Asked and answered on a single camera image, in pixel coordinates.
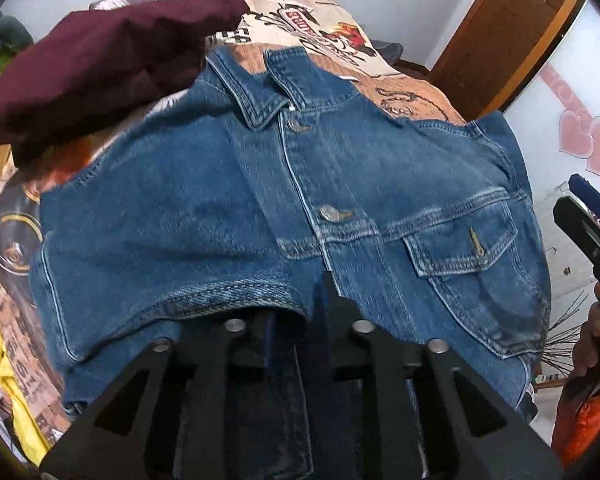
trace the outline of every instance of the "door frame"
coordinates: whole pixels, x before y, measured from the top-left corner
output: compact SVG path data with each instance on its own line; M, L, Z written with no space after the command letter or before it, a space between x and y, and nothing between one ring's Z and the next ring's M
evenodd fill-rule
M436 83L436 79L440 76L444 70L447 62L454 56L454 51L459 43L464 39L467 34L469 24L474 20L476 14L482 7L485 0L474 0L471 8L467 12L466 16L460 23L458 30L453 35L448 45L438 58L438 61L431 69L429 76L427 77L429 82ZM533 78L533 76L542 68L544 62L556 49L562 36L571 26L573 20L580 12L585 0L565 0L558 10L557 14L553 18L552 22L541 36L540 40L531 52L526 56L525 60L520 64L516 71L511 75L509 80L504 84L500 92L492 99L487 107L480 113L483 116L489 112L493 112L499 108L504 108L505 105L515 99L518 94L524 89L526 84Z
M478 10L480 10L480 8L482 7L484 1L485 0L474 0L467 14L464 16L464 19L456 29L456 32L453 34L449 43L446 44L445 49L442 51L442 54L440 54L440 57L431 69L431 72L429 73L428 77L429 81L435 81L440 75L440 72L443 71L446 63L449 61L449 59L453 57L454 50L456 49L458 43L460 43L464 38L464 35L467 33L469 24L474 20L475 15L478 13Z

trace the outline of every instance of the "yellow cloth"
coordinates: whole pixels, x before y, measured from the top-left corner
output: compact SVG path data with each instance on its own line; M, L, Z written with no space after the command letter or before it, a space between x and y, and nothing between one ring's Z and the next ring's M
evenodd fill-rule
M35 465L40 465L50 446L40 432L29 411L27 401L16 383L9 358L4 351L4 341L0 335L0 387L11 397L13 405L13 429L20 441L22 450Z

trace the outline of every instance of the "metal button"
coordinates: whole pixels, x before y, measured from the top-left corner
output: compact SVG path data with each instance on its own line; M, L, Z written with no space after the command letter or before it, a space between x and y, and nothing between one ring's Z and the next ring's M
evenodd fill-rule
M300 123L298 121L296 121L295 119L289 119L286 122L286 126L292 131L292 132L298 132L300 130Z
M351 327L354 332L358 332L359 334L368 334L376 329L376 326L366 319L354 321Z
M165 337L161 337L160 339L154 341L153 348L154 352L158 352L158 354L166 352L169 348L171 348L171 340Z
M299 134L300 132L305 132L307 130L310 130L311 128L308 126L302 126L302 124L300 124L298 121L296 121L295 119L289 119L286 122L286 127L289 128L292 132Z
M342 219L340 212L332 205L323 205L320 207L320 216L327 222L337 223Z
M247 324L243 319L229 319L224 322L224 328L227 332L241 332L245 328L247 328Z
M443 354L449 350L449 344L444 339L432 339L427 346L434 354Z

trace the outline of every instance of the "metal rivet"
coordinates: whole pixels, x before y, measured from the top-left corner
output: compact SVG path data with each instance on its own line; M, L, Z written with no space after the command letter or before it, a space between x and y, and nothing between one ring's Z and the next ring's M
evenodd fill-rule
M154 343L154 352L166 352L169 348L171 348L171 341L165 337L161 337Z
M444 339L432 339L427 346L434 354L443 354L449 350L449 344Z
M310 130L311 128L308 126L302 126L302 124L300 124L298 121L296 121L295 119L289 119L286 122L286 127L289 128L292 132L299 134L301 132L305 132L307 130Z
M471 236L471 241L474 243L475 252L478 253L478 256L484 256L484 247L480 243L480 238L478 238L473 227L469 227L469 234Z
M358 321L355 321L351 325L351 328L354 332L358 332L359 334L368 334L370 332L373 332L376 329L376 326L370 321L367 321L366 319L360 319Z
M247 324L243 319L229 319L224 322L224 328L228 332L242 332L245 328L247 328Z
M320 216L327 222L337 223L341 219L340 212L332 205L323 205L320 207Z

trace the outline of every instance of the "finger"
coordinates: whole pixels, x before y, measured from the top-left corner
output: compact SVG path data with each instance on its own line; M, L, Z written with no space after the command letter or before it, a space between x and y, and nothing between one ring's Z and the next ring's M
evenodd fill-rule
M596 285L593 286L593 293L600 300L600 282L596 282Z
M572 355L573 368L581 376L587 373L588 368L595 366L598 362L598 350L593 343L588 321L582 324L580 339L573 346Z
M587 328L595 337L600 337L600 305L598 303L591 305Z

